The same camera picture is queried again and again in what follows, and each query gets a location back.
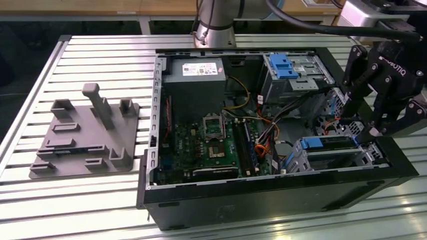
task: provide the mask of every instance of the motherboard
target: motherboard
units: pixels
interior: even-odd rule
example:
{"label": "motherboard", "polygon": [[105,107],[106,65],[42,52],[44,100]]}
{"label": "motherboard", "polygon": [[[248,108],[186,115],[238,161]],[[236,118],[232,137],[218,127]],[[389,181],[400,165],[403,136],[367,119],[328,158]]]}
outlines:
{"label": "motherboard", "polygon": [[201,121],[174,124],[160,151],[157,182],[192,183],[269,174],[253,145],[258,136],[253,120],[208,115]]}

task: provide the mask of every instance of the robotiq logo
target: robotiq logo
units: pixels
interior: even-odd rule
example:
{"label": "robotiq logo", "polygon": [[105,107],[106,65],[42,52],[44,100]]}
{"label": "robotiq logo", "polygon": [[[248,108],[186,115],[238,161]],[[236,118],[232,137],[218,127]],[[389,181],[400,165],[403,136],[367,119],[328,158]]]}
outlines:
{"label": "robotiq logo", "polygon": [[379,60],[385,61],[385,63],[389,64],[389,66],[396,70],[397,73],[400,73],[401,77],[407,74],[407,70],[403,69],[403,67],[397,64],[395,64],[392,61],[388,61],[385,58],[381,56],[379,57]]}

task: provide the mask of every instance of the wooden table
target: wooden table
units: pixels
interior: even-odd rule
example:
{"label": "wooden table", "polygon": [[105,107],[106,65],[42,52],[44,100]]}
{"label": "wooden table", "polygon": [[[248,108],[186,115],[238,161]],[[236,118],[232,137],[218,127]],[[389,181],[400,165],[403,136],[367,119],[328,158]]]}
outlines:
{"label": "wooden table", "polygon": [[[286,0],[281,9],[322,25],[340,14],[337,8],[305,7],[301,0]],[[149,21],[186,21],[194,14],[196,0],[0,0],[0,21],[138,21],[142,34],[150,34]]]}

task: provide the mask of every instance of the blue plastic tab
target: blue plastic tab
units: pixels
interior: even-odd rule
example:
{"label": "blue plastic tab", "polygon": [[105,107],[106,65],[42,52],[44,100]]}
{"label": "blue plastic tab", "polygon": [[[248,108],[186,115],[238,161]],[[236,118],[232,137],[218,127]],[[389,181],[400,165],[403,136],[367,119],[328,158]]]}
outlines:
{"label": "blue plastic tab", "polygon": [[301,143],[304,149],[306,149],[306,148],[321,148],[322,147],[322,143],[321,143],[318,137],[304,138],[300,141],[300,143]]}
{"label": "blue plastic tab", "polygon": [[305,142],[305,140],[300,140],[300,145],[301,145],[301,149],[306,149],[308,148],[308,144]]}
{"label": "blue plastic tab", "polygon": [[285,162],[284,162],[284,164],[282,164],[282,166],[281,166],[281,169],[285,169],[285,168],[286,168],[286,166],[288,166],[292,158],[293,158],[293,152],[292,152],[290,155],[286,157],[286,160],[285,160]]}
{"label": "blue plastic tab", "polygon": [[269,63],[278,79],[297,79],[298,74],[293,71],[292,62],[285,54],[276,53],[269,55]]}
{"label": "blue plastic tab", "polygon": [[356,140],[356,136],[352,136],[352,141],[353,141],[356,146],[360,146],[360,143],[357,143],[357,140]]}

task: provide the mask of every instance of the chip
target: chip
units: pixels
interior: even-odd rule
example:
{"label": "chip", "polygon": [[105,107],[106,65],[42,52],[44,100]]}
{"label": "chip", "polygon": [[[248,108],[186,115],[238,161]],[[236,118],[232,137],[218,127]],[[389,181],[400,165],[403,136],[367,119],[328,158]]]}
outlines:
{"label": "chip", "polygon": [[222,141],[210,141],[208,143],[208,157],[209,158],[222,158],[225,157],[225,147]]}

